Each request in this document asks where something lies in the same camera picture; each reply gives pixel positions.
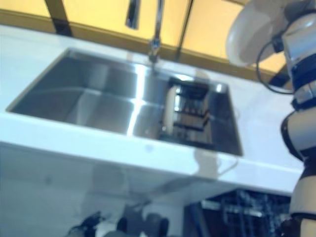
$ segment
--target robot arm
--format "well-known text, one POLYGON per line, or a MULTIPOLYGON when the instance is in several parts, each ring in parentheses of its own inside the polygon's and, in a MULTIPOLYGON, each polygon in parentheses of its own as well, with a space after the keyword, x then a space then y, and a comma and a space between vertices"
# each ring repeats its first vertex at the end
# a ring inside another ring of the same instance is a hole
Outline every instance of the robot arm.
POLYGON ((316 236, 316 10, 294 21, 283 35, 295 112, 282 123, 281 133, 291 154, 304 162, 304 172, 291 199, 291 220, 282 237, 316 236))

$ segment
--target white robot part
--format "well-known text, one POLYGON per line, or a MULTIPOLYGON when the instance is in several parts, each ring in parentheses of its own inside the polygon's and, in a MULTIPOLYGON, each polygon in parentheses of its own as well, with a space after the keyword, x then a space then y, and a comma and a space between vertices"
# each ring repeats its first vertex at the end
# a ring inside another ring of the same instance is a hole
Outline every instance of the white robot part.
POLYGON ((316 217, 316 175, 302 178, 296 185, 290 206, 290 213, 303 213, 316 217))
POLYGON ((302 16, 282 37, 289 72, 304 58, 316 53, 316 13, 302 16))
POLYGON ((316 152, 316 108, 299 111, 288 118, 287 130, 290 142, 303 157, 316 152))
POLYGON ((301 237, 316 236, 316 221, 304 219, 301 225, 301 237))

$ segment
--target black cable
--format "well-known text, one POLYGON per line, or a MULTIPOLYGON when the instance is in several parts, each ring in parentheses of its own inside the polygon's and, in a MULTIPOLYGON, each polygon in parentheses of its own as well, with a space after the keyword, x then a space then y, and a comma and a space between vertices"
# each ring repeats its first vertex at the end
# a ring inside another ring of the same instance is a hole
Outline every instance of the black cable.
POLYGON ((261 61, 261 57, 263 55, 263 53, 265 52, 265 50, 272 45, 272 41, 266 43, 262 49, 260 50, 258 57, 257 57, 257 61, 256 61, 256 74, 257 74, 257 78, 259 80, 259 82, 265 86, 265 88, 267 88, 268 90, 274 92, 274 93, 278 93, 278 94, 282 94, 282 95, 292 95, 293 92, 285 92, 285 91, 280 91, 280 90, 275 90, 273 89, 268 83, 266 83, 265 81, 262 80, 261 78, 261 72, 260 72, 260 68, 259 68, 259 64, 261 61))

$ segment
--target dish rack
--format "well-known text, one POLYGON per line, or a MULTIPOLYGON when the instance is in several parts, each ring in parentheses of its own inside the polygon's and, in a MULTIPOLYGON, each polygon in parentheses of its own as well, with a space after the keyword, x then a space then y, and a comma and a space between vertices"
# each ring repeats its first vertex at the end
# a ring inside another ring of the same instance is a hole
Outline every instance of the dish rack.
POLYGON ((209 86, 170 79, 161 140, 213 149, 209 86))
POLYGON ((205 223, 209 237, 278 237, 278 228, 289 217, 289 204, 289 197, 237 190, 202 201, 202 221, 192 209, 191 215, 197 229, 205 223))

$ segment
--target dark vertical stripe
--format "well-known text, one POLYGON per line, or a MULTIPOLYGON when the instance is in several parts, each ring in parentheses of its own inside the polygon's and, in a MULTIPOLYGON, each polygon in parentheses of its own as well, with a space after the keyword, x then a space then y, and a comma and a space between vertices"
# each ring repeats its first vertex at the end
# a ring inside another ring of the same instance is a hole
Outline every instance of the dark vertical stripe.
POLYGON ((65 7, 62 0, 45 0, 46 6, 53 21, 56 33, 63 36, 73 36, 65 7))
POLYGON ((175 55, 175 61, 179 61, 179 58, 180 58, 184 37, 186 36, 186 32, 187 32, 187 28, 188 28, 188 22, 189 22, 190 14, 191 14, 191 11, 192 11, 193 2, 194 2, 194 0, 190 0, 189 6, 187 8, 187 13, 186 13, 186 16, 185 16, 185 19, 184 19, 184 24, 183 24, 183 27, 182 27, 181 36, 180 36, 179 44, 178 44, 176 55, 175 55))
POLYGON ((284 87, 290 80, 291 79, 287 71, 287 66, 284 65, 281 70, 270 80, 269 84, 278 87, 284 87))

